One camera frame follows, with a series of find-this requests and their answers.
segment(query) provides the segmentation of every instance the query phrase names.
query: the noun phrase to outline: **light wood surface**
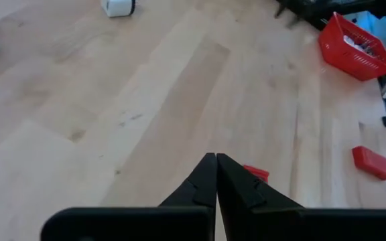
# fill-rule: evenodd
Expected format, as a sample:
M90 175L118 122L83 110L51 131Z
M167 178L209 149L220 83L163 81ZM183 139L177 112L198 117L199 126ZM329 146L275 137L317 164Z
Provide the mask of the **light wood surface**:
M0 240L71 206L155 206L206 152L270 172L308 207L386 208L376 81L325 64L273 0L0 0ZM223 240L220 218L218 239Z

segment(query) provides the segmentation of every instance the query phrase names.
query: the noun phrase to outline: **red block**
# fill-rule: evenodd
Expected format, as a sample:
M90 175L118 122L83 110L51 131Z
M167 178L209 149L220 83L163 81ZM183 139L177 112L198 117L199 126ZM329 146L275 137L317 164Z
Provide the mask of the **red block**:
M251 172L254 176L262 179L263 181L265 181L267 183L267 178L269 177L268 171L255 168L255 167L252 167L250 165L244 165L244 168L246 170L248 170L249 172Z
M386 158L370 149L358 146L352 149L355 166L381 180L386 180Z

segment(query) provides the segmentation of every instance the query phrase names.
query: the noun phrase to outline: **wood grain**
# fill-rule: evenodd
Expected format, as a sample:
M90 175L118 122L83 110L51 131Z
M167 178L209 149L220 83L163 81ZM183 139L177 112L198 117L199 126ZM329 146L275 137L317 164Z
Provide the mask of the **wood grain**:
M0 240L71 206L155 206L206 152L270 172L307 207L386 208L376 81L325 64L273 0L0 0ZM217 240L224 240L220 216Z

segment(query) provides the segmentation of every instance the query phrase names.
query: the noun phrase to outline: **red basket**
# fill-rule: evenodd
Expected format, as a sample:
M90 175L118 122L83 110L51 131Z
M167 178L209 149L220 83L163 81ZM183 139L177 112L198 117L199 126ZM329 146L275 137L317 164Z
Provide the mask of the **red basket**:
M373 56L346 43L344 35L357 45L369 46ZM333 13L318 42L327 63L361 81L386 74L386 50L381 40L337 13Z

